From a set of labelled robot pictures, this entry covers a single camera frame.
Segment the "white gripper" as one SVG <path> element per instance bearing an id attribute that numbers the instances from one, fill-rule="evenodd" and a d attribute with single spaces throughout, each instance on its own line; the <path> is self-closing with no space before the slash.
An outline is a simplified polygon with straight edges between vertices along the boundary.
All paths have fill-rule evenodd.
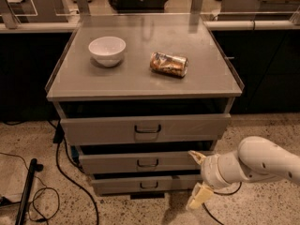
<path id="1" fill-rule="evenodd" d="M 201 175 L 204 183 L 197 183 L 194 186 L 187 201 L 187 210 L 198 209 L 208 201 L 214 195 L 213 189 L 226 188 L 238 182 L 238 158 L 235 152 L 223 155 L 214 154 L 208 157 L 194 150 L 188 153 L 197 164 L 202 165 Z"/>

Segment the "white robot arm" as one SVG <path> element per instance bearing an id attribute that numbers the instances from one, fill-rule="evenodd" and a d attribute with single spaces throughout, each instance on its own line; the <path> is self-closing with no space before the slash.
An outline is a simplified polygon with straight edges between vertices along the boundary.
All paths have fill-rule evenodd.
<path id="1" fill-rule="evenodd" d="M 236 150 L 205 156 L 188 152 L 201 166 L 202 182 L 197 182 L 187 202 L 187 209 L 197 209 L 216 189 L 233 183 L 266 183 L 287 179 L 300 185 L 300 157 L 279 145 L 257 136 L 246 137 Z"/>

